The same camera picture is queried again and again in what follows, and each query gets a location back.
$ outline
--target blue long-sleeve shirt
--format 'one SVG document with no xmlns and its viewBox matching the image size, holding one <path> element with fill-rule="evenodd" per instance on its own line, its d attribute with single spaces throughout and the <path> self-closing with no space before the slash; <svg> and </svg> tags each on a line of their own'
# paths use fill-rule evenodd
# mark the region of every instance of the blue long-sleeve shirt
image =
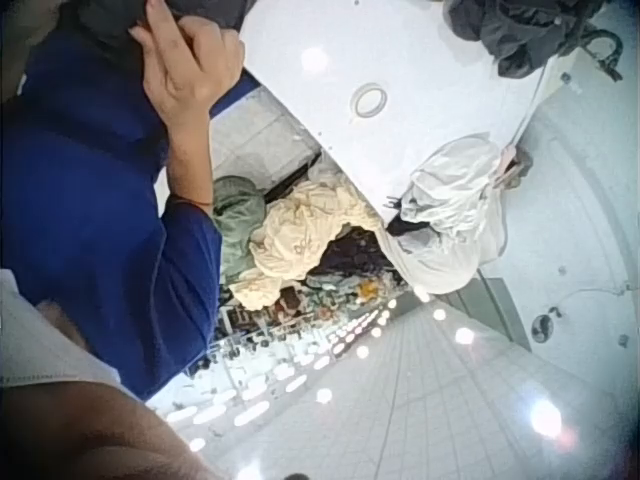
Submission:
<svg viewBox="0 0 640 480">
<path fill-rule="evenodd" d="M 3 118 L 0 254 L 27 300 L 57 302 L 91 352 L 147 399 L 205 351 L 221 236 L 153 184 L 166 157 L 141 80 L 77 38 L 32 53 Z"/>
</svg>

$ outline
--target white tabletop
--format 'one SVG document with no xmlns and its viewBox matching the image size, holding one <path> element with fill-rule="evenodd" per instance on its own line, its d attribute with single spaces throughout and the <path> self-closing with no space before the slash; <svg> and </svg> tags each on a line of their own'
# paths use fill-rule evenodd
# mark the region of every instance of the white tabletop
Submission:
<svg viewBox="0 0 640 480">
<path fill-rule="evenodd" d="M 260 0 L 242 30 L 246 67 L 310 131 L 385 221 L 410 173 L 444 143 L 488 133 L 503 147 L 528 121 L 542 70 L 497 76 L 480 43 L 453 35 L 427 0 Z M 375 117 L 351 105 L 387 93 Z"/>
</svg>

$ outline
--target person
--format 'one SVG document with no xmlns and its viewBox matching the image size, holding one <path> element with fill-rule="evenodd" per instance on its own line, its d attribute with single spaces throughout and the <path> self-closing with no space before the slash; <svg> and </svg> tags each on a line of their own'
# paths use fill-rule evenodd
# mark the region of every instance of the person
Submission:
<svg viewBox="0 0 640 480">
<path fill-rule="evenodd" d="M 140 400 L 213 331 L 209 110 L 238 80 L 244 45 L 203 18 L 176 22 L 163 0 L 147 2 L 146 18 L 131 29 L 143 82 L 54 32 L 33 54 L 69 60 L 36 68 L 3 105 L 3 478 L 15 465 L 20 478 L 219 478 Z M 139 148 L 160 122 L 166 151 Z M 171 196 L 158 218 L 165 161 Z"/>
<path fill-rule="evenodd" d="M 22 94 L 3 105 L 0 159 L 1 265 L 141 400 L 200 358 L 214 329 L 221 236 L 209 111 L 244 60 L 237 32 L 176 21 L 163 0 L 148 0 L 146 20 L 130 30 L 143 81 L 67 31 L 49 35 Z"/>
</svg>

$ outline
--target finger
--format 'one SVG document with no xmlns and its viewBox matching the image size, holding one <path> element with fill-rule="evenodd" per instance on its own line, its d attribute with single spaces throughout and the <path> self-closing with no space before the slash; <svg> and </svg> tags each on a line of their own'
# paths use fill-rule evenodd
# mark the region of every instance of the finger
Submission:
<svg viewBox="0 0 640 480">
<path fill-rule="evenodd" d="M 220 27 L 202 17 L 193 16 L 182 17 L 178 26 L 191 39 L 191 48 L 200 68 L 207 73 L 214 72 L 217 65 L 216 52 L 223 47 Z"/>
<path fill-rule="evenodd" d="M 162 91 L 165 87 L 166 71 L 151 32 L 143 27 L 133 27 L 129 33 L 142 47 L 145 89 L 152 92 Z"/>
<path fill-rule="evenodd" d="M 235 30 L 223 30 L 222 43 L 224 43 L 227 52 L 229 73 L 234 80 L 238 80 L 244 65 L 244 42 L 240 40 L 238 32 Z"/>
<path fill-rule="evenodd" d="M 164 0 L 147 0 L 147 21 L 167 75 L 176 87 L 186 85 L 198 64 Z"/>
</svg>

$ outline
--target hand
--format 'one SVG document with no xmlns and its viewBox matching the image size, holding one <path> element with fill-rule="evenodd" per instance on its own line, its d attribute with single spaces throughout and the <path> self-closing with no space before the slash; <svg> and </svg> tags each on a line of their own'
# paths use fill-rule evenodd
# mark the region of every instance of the hand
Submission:
<svg viewBox="0 0 640 480">
<path fill-rule="evenodd" d="M 130 30 L 142 46 L 144 90 L 170 137 L 208 130 L 209 110 L 240 78 L 244 44 L 200 17 L 178 23 L 164 0 L 147 0 L 149 28 Z"/>
</svg>

